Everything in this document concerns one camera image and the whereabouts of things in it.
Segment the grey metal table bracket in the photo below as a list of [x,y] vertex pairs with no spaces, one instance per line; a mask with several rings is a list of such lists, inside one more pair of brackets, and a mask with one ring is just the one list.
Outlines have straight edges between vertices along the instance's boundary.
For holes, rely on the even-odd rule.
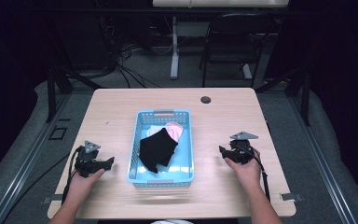
[[50,204],[53,201],[61,201],[62,195],[61,194],[53,194],[50,196],[46,196],[42,199],[42,204]]

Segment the person's left hand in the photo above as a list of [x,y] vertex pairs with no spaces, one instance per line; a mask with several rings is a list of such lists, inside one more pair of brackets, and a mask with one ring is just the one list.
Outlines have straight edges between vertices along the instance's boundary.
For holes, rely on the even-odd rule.
[[73,171],[65,202],[72,205],[82,204],[88,197],[92,186],[103,176],[103,174],[104,169],[100,169],[88,177],[83,177],[78,171]]

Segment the white sock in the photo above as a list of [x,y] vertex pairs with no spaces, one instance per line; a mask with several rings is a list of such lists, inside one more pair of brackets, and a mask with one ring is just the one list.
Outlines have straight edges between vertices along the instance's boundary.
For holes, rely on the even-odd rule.
[[146,136],[150,137],[162,130],[166,130],[165,126],[151,125],[150,128],[146,132]]

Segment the light blue plastic basket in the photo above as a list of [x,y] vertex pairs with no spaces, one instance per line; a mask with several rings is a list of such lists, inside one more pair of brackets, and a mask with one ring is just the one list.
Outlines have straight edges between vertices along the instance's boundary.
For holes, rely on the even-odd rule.
[[188,110],[137,113],[127,179],[136,188],[188,187],[194,179]]

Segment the white desk leg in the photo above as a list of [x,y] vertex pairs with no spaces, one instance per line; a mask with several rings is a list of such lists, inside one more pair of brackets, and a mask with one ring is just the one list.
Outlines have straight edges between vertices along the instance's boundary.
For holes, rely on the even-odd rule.
[[179,67],[179,53],[178,53],[178,36],[177,36],[177,20],[172,18],[172,64],[171,64],[171,79],[178,78]]

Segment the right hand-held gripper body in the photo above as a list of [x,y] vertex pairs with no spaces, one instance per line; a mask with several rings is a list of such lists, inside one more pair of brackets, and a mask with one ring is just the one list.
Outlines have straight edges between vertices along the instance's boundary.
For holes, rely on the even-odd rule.
[[228,158],[240,164],[245,164],[252,159],[256,160],[254,148],[250,144],[250,139],[257,139],[257,136],[247,132],[239,132],[230,136],[230,150]]

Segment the pink sock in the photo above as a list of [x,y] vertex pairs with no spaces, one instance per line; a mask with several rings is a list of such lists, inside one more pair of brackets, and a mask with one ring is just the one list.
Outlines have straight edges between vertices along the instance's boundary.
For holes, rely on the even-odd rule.
[[175,142],[179,142],[179,139],[184,131],[184,128],[181,124],[175,121],[170,121],[165,124],[165,129],[171,139],[173,139]]

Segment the person's right hand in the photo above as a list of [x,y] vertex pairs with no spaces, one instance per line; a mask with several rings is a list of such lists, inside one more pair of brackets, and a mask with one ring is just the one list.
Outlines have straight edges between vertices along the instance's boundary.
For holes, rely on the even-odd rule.
[[255,159],[245,164],[238,164],[229,158],[225,158],[225,162],[235,172],[237,179],[245,191],[254,191],[261,188],[261,169]]

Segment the black folding chair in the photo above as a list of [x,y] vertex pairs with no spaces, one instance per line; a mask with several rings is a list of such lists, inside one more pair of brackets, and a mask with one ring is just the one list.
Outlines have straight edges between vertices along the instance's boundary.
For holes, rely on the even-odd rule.
[[202,86],[206,86],[209,63],[254,65],[250,87],[254,86],[266,38],[271,34],[275,20],[267,14],[228,13],[214,18],[208,25],[199,69]]

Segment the black metal stand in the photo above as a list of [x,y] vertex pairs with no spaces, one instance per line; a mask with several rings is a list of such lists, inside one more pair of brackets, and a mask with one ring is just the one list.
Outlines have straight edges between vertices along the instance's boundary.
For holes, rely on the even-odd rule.
[[288,80],[289,84],[284,90],[287,97],[301,96],[300,102],[300,117],[307,126],[310,126],[309,121],[309,101],[310,101],[310,74],[305,68],[296,68],[287,74],[275,77],[267,84],[255,89],[256,93],[261,93],[275,87],[279,83]]
[[66,67],[53,67],[48,73],[48,117],[47,123],[55,117],[58,109],[56,102],[56,88],[63,94],[71,94],[74,90],[69,78],[74,78],[93,90],[101,89],[102,86],[81,76],[78,72]]

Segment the black sock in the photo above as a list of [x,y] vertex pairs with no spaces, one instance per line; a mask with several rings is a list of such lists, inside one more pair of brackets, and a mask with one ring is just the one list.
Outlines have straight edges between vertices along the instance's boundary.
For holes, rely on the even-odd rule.
[[167,166],[178,143],[162,130],[140,141],[140,160],[153,173],[158,172],[157,165]]

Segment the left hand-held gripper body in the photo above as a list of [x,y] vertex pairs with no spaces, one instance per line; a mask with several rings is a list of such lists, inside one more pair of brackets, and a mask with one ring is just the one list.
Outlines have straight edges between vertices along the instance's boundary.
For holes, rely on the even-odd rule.
[[84,146],[80,146],[76,150],[78,154],[76,157],[75,168],[81,176],[88,177],[89,175],[105,168],[103,161],[96,161],[100,147],[100,145],[86,141]]

